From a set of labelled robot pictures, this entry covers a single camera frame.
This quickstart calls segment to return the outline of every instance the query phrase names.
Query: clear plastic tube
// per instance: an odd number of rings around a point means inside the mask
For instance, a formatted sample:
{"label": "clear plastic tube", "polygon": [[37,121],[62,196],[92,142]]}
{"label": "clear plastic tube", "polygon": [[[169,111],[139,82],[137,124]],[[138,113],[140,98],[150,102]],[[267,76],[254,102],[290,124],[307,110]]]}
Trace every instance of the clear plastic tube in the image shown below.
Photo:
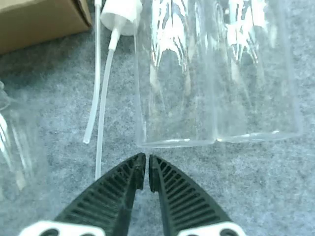
{"label": "clear plastic tube", "polygon": [[100,5],[95,5],[95,82],[90,117],[85,130],[83,142],[88,144],[95,123],[100,89]]}
{"label": "clear plastic tube", "polygon": [[110,69],[112,66],[113,56],[114,56],[114,50],[110,49],[107,55],[106,67],[105,67],[104,78],[103,78],[102,94],[101,94],[101,99],[100,99],[97,147],[96,147],[96,164],[95,164],[95,179],[96,180],[99,179],[101,175],[106,97],[107,97],[109,74],[110,74]]}

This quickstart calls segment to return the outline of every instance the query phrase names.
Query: carpet surface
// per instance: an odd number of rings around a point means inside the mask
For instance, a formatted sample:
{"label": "carpet surface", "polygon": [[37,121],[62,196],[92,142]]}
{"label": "carpet surface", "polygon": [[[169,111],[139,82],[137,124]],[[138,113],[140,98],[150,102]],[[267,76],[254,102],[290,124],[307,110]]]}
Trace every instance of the carpet surface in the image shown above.
{"label": "carpet surface", "polygon": [[[303,136],[255,144],[138,148],[134,141],[133,38],[122,37],[109,82],[103,172],[138,152],[154,153],[199,183],[247,235],[314,235],[315,4],[313,0],[286,0],[283,5]],[[94,17],[91,2],[90,10]],[[102,61],[109,35],[109,31],[102,31]],[[54,193],[58,192],[50,198],[61,198],[51,205],[53,211],[44,212],[48,219],[94,180],[96,128],[91,143],[82,143],[93,94],[94,64],[93,29],[0,56],[5,91],[27,103],[38,116],[39,135],[57,186]],[[163,235],[158,195],[150,192],[147,176],[145,182],[144,190],[136,194],[130,236]]]}

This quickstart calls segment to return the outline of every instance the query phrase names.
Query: white spray nozzle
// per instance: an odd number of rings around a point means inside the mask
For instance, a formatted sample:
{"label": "white spray nozzle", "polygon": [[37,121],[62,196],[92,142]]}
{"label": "white spray nozzle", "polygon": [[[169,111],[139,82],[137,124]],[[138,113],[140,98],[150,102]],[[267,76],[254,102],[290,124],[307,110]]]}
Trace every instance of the white spray nozzle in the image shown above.
{"label": "white spray nozzle", "polygon": [[95,1],[94,1],[94,6],[100,6],[100,7],[102,7],[102,0],[95,0]]}
{"label": "white spray nozzle", "polygon": [[120,39],[122,29],[124,28],[126,22],[127,22],[127,19],[125,17],[115,15],[114,28],[110,36],[110,42],[108,46],[109,50],[113,50],[113,51],[116,50],[117,43]]}
{"label": "white spray nozzle", "polygon": [[117,16],[125,18],[126,21],[121,27],[120,33],[132,36],[135,26],[139,25],[141,11],[140,0],[107,0],[100,19],[106,28],[113,31],[117,27]]}

